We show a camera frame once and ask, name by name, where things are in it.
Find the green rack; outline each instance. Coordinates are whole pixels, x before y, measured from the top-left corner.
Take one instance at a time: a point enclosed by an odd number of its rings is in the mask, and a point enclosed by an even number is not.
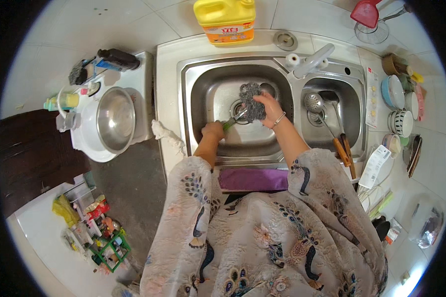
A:
[[[104,263],[106,266],[107,266],[107,268],[112,272],[112,273],[114,273],[114,271],[117,269],[117,267],[119,267],[119,265],[124,261],[124,259],[129,255],[129,253],[131,252],[131,247],[129,246],[129,244],[127,243],[127,241],[125,241],[125,238],[124,238],[124,236],[121,234],[121,233],[119,233],[118,231],[114,231],[113,232],[113,234],[114,234],[114,237],[113,238],[111,238],[111,240],[101,249],[101,251],[97,251],[97,250],[95,250],[92,246],[91,247],[89,247],[89,249],[91,250],[91,252],[93,253],[93,254],[95,254],[95,255],[97,255],[100,259],[101,259],[101,261],[102,261],[102,263]],[[122,243],[120,244],[120,246],[123,246],[126,250],[127,250],[127,252],[121,257],[121,256],[119,256],[119,254],[117,253],[117,251],[115,250],[115,248],[114,248],[114,246],[113,246],[113,242],[117,239],[117,238],[120,238],[121,240],[122,240]],[[109,264],[107,264],[107,261],[103,258],[103,256],[102,256],[102,253],[108,248],[108,247],[111,247],[111,249],[114,251],[114,253],[115,253],[115,255],[117,256],[117,258],[119,259],[119,262],[117,262],[116,264],[115,264],[115,266],[114,266],[114,268],[111,268],[110,266],[109,266]]]

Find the sleeve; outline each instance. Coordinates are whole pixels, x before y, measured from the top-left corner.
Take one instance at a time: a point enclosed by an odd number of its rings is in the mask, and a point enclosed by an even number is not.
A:
[[[179,162],[168,176],[167,196],[140,282],[142,296],[187,296],[196,290],[210,218],[221,193],[201,157]]]
[[[289,192],[301,199],[327,228],[358,247],[375,275],[386,263],[380,239],[340,162],[329,150],[301,153],[288,173]]]

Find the stainless steel bowl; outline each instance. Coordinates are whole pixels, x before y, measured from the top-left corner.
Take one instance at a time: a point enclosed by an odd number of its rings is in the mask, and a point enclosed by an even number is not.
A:
[[[104,93],[97,107],[97,133],[112,153],[125,151],[134,136],[136,110],[129,94],[114,86]]]

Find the dark wooden cabinet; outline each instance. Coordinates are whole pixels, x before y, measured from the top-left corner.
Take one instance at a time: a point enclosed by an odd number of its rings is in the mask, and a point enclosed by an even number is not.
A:
[[[63,182],[89,171],[69,131],[56,129],[58,112],[36,110],[0,121],[0,196],[6,217]]]

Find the white rag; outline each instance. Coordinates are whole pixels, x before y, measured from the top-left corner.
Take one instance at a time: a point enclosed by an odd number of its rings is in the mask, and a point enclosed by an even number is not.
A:
[[[177,153],[187,156],[185,151],[185,143],[182,141],[182,139],[173,131],[165,128],[160,121],[152,120],[152,132],[154,133],[156,140],[166,138],[168,143],[177,150]]]

